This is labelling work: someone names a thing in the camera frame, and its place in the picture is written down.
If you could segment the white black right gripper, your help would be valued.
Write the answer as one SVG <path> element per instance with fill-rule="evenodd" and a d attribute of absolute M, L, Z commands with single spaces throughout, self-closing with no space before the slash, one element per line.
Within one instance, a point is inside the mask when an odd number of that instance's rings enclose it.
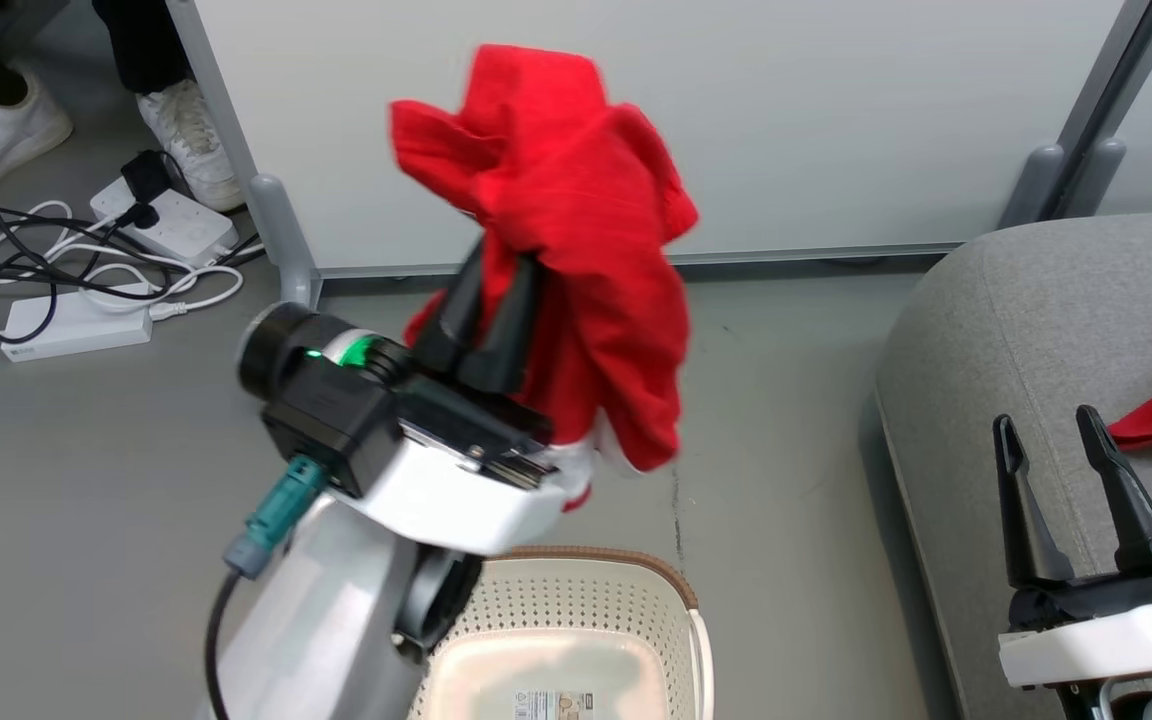
<path fill-rule="evenodd" d="M 1074 579 L 1030 487 L 1018 429 L 996 415 L 998 507 L 1007 584 L 1016 589 L 998 660 L 1011 687 L 1152 676 L 1152 498 L 1096 407 L 1078 406 L 1076 425 L 1111 510 L 1116 569 L 1129 577 Z"/>

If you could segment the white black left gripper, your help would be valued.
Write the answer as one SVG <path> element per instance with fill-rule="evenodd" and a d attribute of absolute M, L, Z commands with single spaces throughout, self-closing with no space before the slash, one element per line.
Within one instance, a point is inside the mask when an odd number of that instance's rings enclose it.
<path fill-rule="evenodd" d="M 320 497 L 408 541 L 493 556 L 543 536 L 570 497 L 544 461 L 550 420 L 517 404 L 543 266 L 515 262 L 485 318 L 485 237 L 435 300 L 411 348 L 311 306 L 279 302 L 238 348 L 285 473 L 247 520 L 242 558 L 291 538 Z"/>

